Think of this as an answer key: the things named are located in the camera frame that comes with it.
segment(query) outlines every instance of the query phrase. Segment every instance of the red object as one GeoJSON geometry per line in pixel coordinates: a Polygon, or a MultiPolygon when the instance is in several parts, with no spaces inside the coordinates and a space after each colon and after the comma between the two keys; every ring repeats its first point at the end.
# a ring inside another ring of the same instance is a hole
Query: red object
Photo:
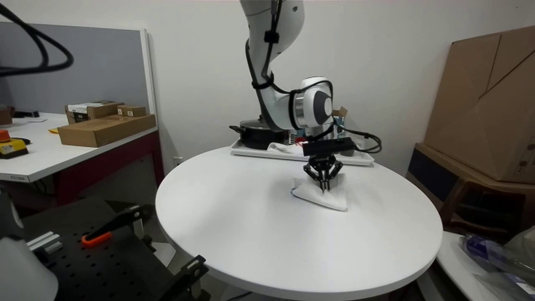
{"type": "Polygon", "coordinates": [[[112,233],[103,233],[102,236],[97,236],[93,240],[85,240],[85,236],[82,236],[80,243],[83,248],[90,250],[90,248],[97,248],[107,241],[112,241],[112,233]]]}
{"type": "Polygon", "coordinates": [[[8,131],[0,131],[0,144],[10,143],[10,133],[8,131]]]}
{"type": "Polygon", "coordinates": [[[296,138],[296,143],[294,144],[304,144],[306,139],[304,138],[296,138]]]}

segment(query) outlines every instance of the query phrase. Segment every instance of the round white table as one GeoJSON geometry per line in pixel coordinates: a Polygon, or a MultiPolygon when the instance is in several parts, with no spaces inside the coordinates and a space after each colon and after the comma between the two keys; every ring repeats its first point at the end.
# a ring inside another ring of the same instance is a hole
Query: round white table
{"type": "Polygon", "coordinates": [[[343,168],[348,213],[291,196],[304,163],[215,149],[175,168],[155,196],[167,236],[212,277],[287,300],[361,300],[414,282],[435,262],[441,221],[404,178],[343,168]]]}

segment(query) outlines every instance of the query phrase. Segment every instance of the white object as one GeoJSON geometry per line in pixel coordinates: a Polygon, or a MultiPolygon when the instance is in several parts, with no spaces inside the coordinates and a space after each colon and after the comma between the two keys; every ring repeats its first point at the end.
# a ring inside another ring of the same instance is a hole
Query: white object
{"type": "Polygon", "coordinates": [[[301,88],[292,91],[292,98],[281,94],[266,79],[271,76],[269,64],[297,39],[302,29],[302,0],[241,0],[241,6],[249,24],[247,66],[252,83],[266,86],[256,88],[256,93],[269,128],[296,131],[296,128],[311,129],[322,126],[333,113],[333,91],[326,84],[326,79],[312,78],[302,81],[301,88]]]}
{"type": "Polygon", "coordinates": [[[404,178],[376,165],[344,168],[348,213],[291,196],[302,163],[192,158],[159,186],[155,213],[212,277],[286,300],[358,300],[414,282],[435,262],[441,221],[404,178]]]}
{"type": "MultiPolygon", "coordinates": [[[[267,151],[261,151],[261,149],[249,149],[241,141],[237,141],[231,146],[231,154],[242,156],[242,158],[264,158],[264,160],[277,160],[277,161],[307,163],[307,158],[302,156],[302,148],[299,148],[301,153],[296,148],[291,148],[291,149],[287,148],[282,151],[282,148],[276,148],[274,144],[271,144],[267,148],[267,151]]],[[[353,153],[353,156],[336,154],[334,158],[336,158],[336,161],[343,163],[344,166],[371,168],[374,163],[374,160],[364,153],[353,153]]]]}
{"type": "Polygon", "coordinates": [[[169,267],[175,251],[174,248],[169,245],[169,243],[152,243],[150,245],[155,253],[154,256],[164,265],[164,267],[169,267]]]}
{"type": "Polygon", "coordinates": [[[525,265],[535,267],[535,226],[518,233],[511,241],[505,245],[505,251],[525,265]]]}
{"type": "Polygon", "coordinates": [[[50,240],[52,236],[53,236],[53,233],[52,233],[52,231],[48,231],[48,233],[45,233],[45,235],[42,235],[42,236],[38,236],[38,238],[35,238],[35,240],[28,241],[28,243],[27,243],[27,246],[28,246],[28,250],[33,253],[33,250],[37,250],[37,248],[35,248],[37,245],[40,245],[42,241],[50,240]]]}
{"type": "Polygon", "coordinates": [[[53,301],[57,278],[28,251],[23,241],[0,240],[1,300],[53,301]]]}
{"type": "Polygon", "coordinates": [[[471,301],[515,301],[513,285],[500,273],[490,273],[476,265],[463,250],[463,236],[445,233],[438,263],[471,301]]]}
{"type": "Polygon", "coordinates": [[[157,131],[154,128],[102,148],[63,146],[58,134],[50,134],[48,129],[67,126],[65,114],[43,113],[40,116],[45,121],[38,124],[23,124],[22,119],[13,121],[13,124],[0,126],[0,129],[10,131],[12,138],[25,138],[32,141],[28,154],[1,161],[0,181],[35,183],[157,131]]]}
{"type": "Polygon", "coordinates": [[[38,241],[27,243],[27,246],[33,253],[33,251],[45,248],[45,246],[57,243],[57,241],[60,241],[60,236],[52,233],[50,236],[45,235],[45,238],[38,238],[38,241]]]}
{"type": "Polygon", "coordinates": [[[98,104],[98,103],[68,104],[67,111],[68,113],[87,114],[87,108],[103,108],[103,104],[98,104]]]}
{"type": "Polygon", "coordinates": [[[344,183],[344,175],[338,175],[331,181],[331,190],[321,191],[317,183],[309,180],[304,175],[302,180],[296,181],[296,188],[291,191],[291,195],[297,200],[317,205],[321,208],[346,213],[348,211],[346,186],[348,183],[344,183]]]}

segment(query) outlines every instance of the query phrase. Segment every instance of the white wall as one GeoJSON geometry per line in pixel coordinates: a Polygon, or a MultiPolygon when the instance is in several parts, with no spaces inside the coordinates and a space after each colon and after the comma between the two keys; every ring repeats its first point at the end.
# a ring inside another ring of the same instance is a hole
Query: white wall
{"type": "MultiPolygon", "coordinates": [[[[237,0],[12,0],[28,22],[147,29],[165,166],[219,146],[257,116],[237,0]]],[[[533,0],[306,0],[306,24],[276,79],[334,83],[349,126],[383,138],[378,161],[404,173],[424,136],[450,42],[533,26],[533,0]]]]}

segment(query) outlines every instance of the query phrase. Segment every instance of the gray wall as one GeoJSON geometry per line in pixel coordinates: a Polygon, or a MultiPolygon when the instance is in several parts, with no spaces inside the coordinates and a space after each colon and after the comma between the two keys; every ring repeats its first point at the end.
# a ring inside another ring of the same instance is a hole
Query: gray wall
{"type": "MultiPolygon", "coordinates": [[[[140,32],[37,26],[73,56],[67,71],[0,78],[0,104],[17,111],[63,113],[65,104],[122,101],[149,109],[140,32]]],[[[45,42],[50,63],[62,54],[45,42]]],[[[35,44],[13,24],[0,24],[0,66],[40,63],[35,44]]]]}

